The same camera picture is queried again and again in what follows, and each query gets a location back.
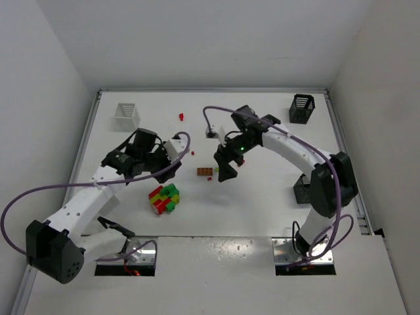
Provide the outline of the orange lego brick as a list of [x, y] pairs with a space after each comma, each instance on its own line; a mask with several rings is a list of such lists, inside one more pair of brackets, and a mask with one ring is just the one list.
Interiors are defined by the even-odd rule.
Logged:
[[213, 168], [211, 167], [198, 167], [196, 170], [197, 176], [211, 177], [213, 175]]

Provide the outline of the lego brick cluster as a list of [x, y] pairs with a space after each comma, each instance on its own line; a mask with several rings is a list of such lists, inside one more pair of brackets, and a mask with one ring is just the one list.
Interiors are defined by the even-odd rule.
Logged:
[[148, 199], [155, 214], [172, 213], [180, 203], [180, 192], [174, 184], [159, 186], [148, 194]]

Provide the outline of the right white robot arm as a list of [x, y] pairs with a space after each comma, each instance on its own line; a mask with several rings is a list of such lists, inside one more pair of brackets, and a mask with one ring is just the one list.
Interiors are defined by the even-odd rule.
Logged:
[[342, 209], [358, 195], [350, 157], [344, 152], [331, 154], [316, 148], [291, 134], [278, 118], [271, 114], [259, 117], [248, 105], [230, 114], [237, 127], [235, 137], [222, 139], [213, 155], [219, 182], [236, 178], [238, 173], [231, 163], [243, 165], [244, 155], [258, 146], [282, 156], [309, 180], [310, 211], [289, 241], [294, 264], [316, 259], [312, 250], [325, 238], [329, 240], [327, 251], [339, 245], [343, 241], [337, 237], [341, 221], [349, 219], [354, 224]]

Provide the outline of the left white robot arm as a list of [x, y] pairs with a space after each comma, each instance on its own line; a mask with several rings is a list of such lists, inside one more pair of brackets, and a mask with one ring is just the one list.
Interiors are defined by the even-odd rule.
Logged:
[[87, 184], [57, 212], [26, 228], [28, 264], [61, 284], [71, 282], [85, 262], [112, 261], [126, 254], [135, 233], [99, 213], [129, 183], [148, 178], [164, 183], [174, 178], [188, 152], [185, 132], [163, 141], [138, 128], [106, 154]]

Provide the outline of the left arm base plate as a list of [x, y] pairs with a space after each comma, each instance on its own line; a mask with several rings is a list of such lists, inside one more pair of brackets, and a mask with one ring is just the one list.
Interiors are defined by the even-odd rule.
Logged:
[[156, 265], [158, 256], [158, 238], [131, 238], [122, 252], [106, 255], [96, 261], [98, 263], [122, 263], [127, 261], [133, 265]]

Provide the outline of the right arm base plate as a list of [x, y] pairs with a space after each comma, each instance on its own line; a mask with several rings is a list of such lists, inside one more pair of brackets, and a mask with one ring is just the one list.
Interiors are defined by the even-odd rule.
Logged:
[[[303, 260], [303, 256], [294, 250], [291, 238], [272, 238], [272, 247], [276, 266], [286, 266]], [[307, 262], [307, 264], [314, 265], [333, 263], [332, 250], [329, 250], [322, 257]]]

